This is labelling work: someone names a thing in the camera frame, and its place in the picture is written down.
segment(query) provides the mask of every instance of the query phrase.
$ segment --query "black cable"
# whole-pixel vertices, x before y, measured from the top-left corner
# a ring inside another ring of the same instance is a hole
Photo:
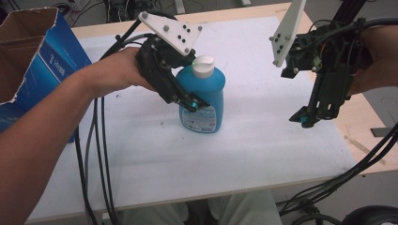
[[[161,3],[161,1],[160,0],[155,0],[155,6],[156,6],[156,3],[159,3],[159,6],[161,6],[161,10],[163,10],[163,4]]]
[[[321,219],[321,220],[327,221],[327,222],[329,222],[331,224],[335,224],[335,225],[342,224],[342,222],[340,222],[339,220],[337,220],[334,217],[330,217],[330,216],[326,216],[326,215],[322,215],[322,214],[312,214],[312,215],[306,215],[306,216],[303,216],[303,217],[300,217],[300,218],[294,220],[292,222],[292,225],[300,225],[304,222],[308,222],[308,221],[311,221],[314,219]]]
[[[124,48],[127,44],[134,42],[137,38],[133,37],[133,38],[129,39],[126,43],[125,43],[125,40],[132,34],[132,32],[138,27],[138,25],[140,23],[141,23],[141,21],[137,20],[129,28],[129,30],[123,35],[123,37],[116,36],[116,43],[111,46],[111,48],[101,57],[101,59],[103,59],[103,58],[105,58],[105,57],[107,57],[107,56],[109,56],[109,55],[111,55],[113,53],[118,52],[119,50]],[[102,138],[103,138],[102,141],[103,141],[103,148],[104,148],[105,171],[106,171],[106,176],[107,176],[108,192],[109,192],[110,200],[108,201],[108,194],[107,194],[105,181],[104,181],[104,175],[103,175],[102,156],[101,156],[101,152],[100,152],[99,124],[98,124],[98,99],[96,98],[96,99],[94,99],[94,111],[93,111],[92,125],[94,125],[93,127],[94,127],[94,130],[95,130],[97,151],[98,151],[98,157],[99,157],[99,173],[100,173],[100,178],[101,178],[102,193],[103,193],[103,196],[104,196],[105,205],[106,205],[106,208],[107,208],[107,211],[108,211],[108,214],[109,214],[109,218],[110,218],[112,224],[120,224],[118,219],[117,219],[117,214],[116,214],[115,206],[114,206],[114,203],[113,203],[112,186],[111,186],[111,179],[110,179],[110,175],[109,175],[109,163],[108,163],[108,157],[107,157],[107,146],[106,146],[106,135],[105,135],[104,97],[102,98],[101,103],[102,103],[101,104],[101,111],[102,111],[101,123],[102,123]],[[89,139],[87,139],[87,144],[89,143],[89,141],[91,139],[92,132],[93,132],[93,129],[90,128]],[[80,149],[80,141],[79,141],[79,139],[76,139],[76,144],[79,145],[79,149]],[[80,169],[80,173],[84,174],[83,168]],[[82,187],[84,187],[84,189],[85,189],[85,187],[87,185],[84,183],[84,178],[81,179],[81,182],[82,182]]]
[[[102,166],[102,156],[101,156],[101,151],[100,151],[100,132],[99,132],[99,124],[98,124],[98,99],[94,99],[94,120],[95,120],[95,126],[94,126],[94,131],[95,131],[95,137],[96,137],[96,144],[97,144],[97,153],[98,153],[98,159],[99,159],[99,174],[100,174],[100,181],[101,181],[101,186],[102,186],[102,194],[103,198],[105,200],[105,205],[106,209],[109,214],[109,218],[112,222],[112,224],[115,224],[115,219],[114,216],[111,212],[111,207],[108,201],[108,193],[106,190],[106,185],[105,185],[105,178],[103,174],[103,166]]]
[[[18,4],[14,0],[12,0],[12,2],[14,3],[15,7],[18,8],[18,10],[21,10],[20,6],[18,6]]]
[[[84,181],[84,167],[83,167],[83,159],[82,159],[82,149],[80,146],[79,127],[77,127],[75,129],[74,138],[75,138],[75,146],[76,146],[76,155],[77,155],[77,160],[78,160],[78,164],[79,164],[80,182],[82,184],[82,193],[83,193],[85,210],[88,213],[88,215],[90,216],[93,224],[98,225],[98,222],[96,220],[96,217],[94,216],[93,210],[91,209],[91,205],[90,205],[90,202],[87,197],[87,188],[86,188],[85,181]]]
[[[8,0],[8,3],[9,3],[9,5],[12,7],[12,10],[15,11],[16,9],[15,9],[14,5],[12,5],[11,1]]]
[[[66,3],[57,3],[52,5],[52,8],[58,8],[62,16],[67,15],[70,12],[70,6]]]
[[[87,143],[85,145],[85,155],[84,155],[84,168],[85,168],[85,186],[88,188],[88,156],[90,154],[91,137],[93,135],[93,130],[95,126],[94,117],[91,120],[90,130],[88,131]]]
[[[108,163],[108,150],[106,144],[106,132],[105,132],[105,97],[101,98],[101,123],[102,123],[102,143],[103,143],[103,155],[105,159],[105,171],[106,171],[106,179],[108,182],[108,193],[109,193],[109,202],[111,204],[111,213],[115,219],[117,224],[120,224],[117,219],[117,214],[114,206],[114,198],[112,195],[112,185],[111,185],[111,177],[109,175],[109,163]]]
[[[287,204],[284,206],[284,208],[280,211],[280,215],[286,215],[290,212],[299,210],[301,208],[305,208],[307,206],[310,206],[311,204],[318,203],[319,201],[327,198],[330,194],[332,194],[337,188],[341,187],[343,184],[345,184],[347,181],[358,175],[359,173],[363,172],[364,170],[368,169],[370,166],[374,165],[377,163],[381,158],[383,158],[391,149],[392,147],[396,144],[398,141],[398,123],[391,129],[389,134],[384,137],[376,146],[375,148],[365,157],[363,158],[359,163],[357,163],[353,168],[348,170],[347,172],[343,173],[342,175],[333,178],[323,184],[307,188],[300,193],[296,194],[292,199],[290,199]],[[381,149],[382,146],[384,146],[387,143],[387,145],[384,147],[384,149],[379,153],[379,155],[375,156],[375,154]],[[299,195],[307,192],[311,189],[314,188],[322,188],[326,184],[330,184],[333,182],[336,182],[336,184],[326,187],[324,191],[320,192],[319,194],[316,194],[314,197],[309,199],[309,201],[300,204],[299,206],[287,209],[289,204],[292,202],[296,202],[299,198]]]
[[[316,25],[317,23],[321,23],[321,22],[328,22],[328,23],[331,23],[332,21],[331,21],[331,20],[319,20],[319,21],[315,21],[315,22],[310,26],[310,29],[308,29],[308,32],[307,32],[307,33],[310,33],[310,31],[313,29],[313,27],[315,27],[315,25]]]
[[[363,27],[363,29],[366,29],[366,28],[369,28],[372,26],[377,26],[377,25],[395,25],[395,24],[398,24],[398,18],[383,18],[383,19],[375,19],[375,20],[367,21],[362,25],[362,27]],[[347,26],[343,26],[341,28],[337,28],[335,30],[328,32],[326,35],[320,37],[311,46],[312,46],[312,48],[317,48],[319,45],[326,42],[330,38],[342,35],[344,33],[353,32],[353,31],[356,31],[357,29],[358,29],[358,26],[355,23],[352,25],[347,25]]]
[[[79,18],[80,18],[83,14],[85,14],[85,13],[86,13],[88,10],[90,10],[92,7],[95,7],[95,6],[99,5],[99,4],[102,4],[102,3],[101,3],[101,2],[100,2],[100,3],[96,3],[96,4],[94,4],[93,6],[89,7],[88,9],[82,11],[82,12],[79,14],[79,16],[77,16],[77,18],[76,18],[76,20],[74,21],[72,27],[74,27],[74,25],[76,24],[76,22],[79,20]]]

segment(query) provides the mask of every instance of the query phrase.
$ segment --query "bottle cap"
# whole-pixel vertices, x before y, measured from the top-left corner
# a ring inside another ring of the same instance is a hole
[[[198,56],[192,63],[193,74],[198,78],[207,78],[214,72],[214,59],[211,56]]]

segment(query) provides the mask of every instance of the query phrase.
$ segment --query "person's hand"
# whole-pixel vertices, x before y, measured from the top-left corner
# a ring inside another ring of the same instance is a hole
[[[348,95],[378,87],[398,86],[398,26],[378,26],[362,32],[362,40],[374,62],[359,69]]]
[[[136,53],[137,48],[128,47],[83,68],[76,76],[84,76],[84,82],[91,84],[96,98],[132,85],[154,90],[138,70]]]

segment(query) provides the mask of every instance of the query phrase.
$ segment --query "blue bottle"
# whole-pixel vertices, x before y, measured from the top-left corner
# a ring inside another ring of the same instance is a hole
[[[214,67],[214,59],[210,56],[197,57],[191,66],[178,72],[176,79],[188,93],[195,94],[210,105],[197,112],[179,107],[182,125],[199,133],[217,132],[222,125],[225,77]]]

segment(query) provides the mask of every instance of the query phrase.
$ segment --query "bottle label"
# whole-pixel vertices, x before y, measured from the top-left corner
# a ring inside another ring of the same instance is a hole
[[[212,106],[205,107],[194,113],[184,109],[181,118],[182,124],[188,129],[201,133],[211,133],[216,130],[217,117],[216,111]]]

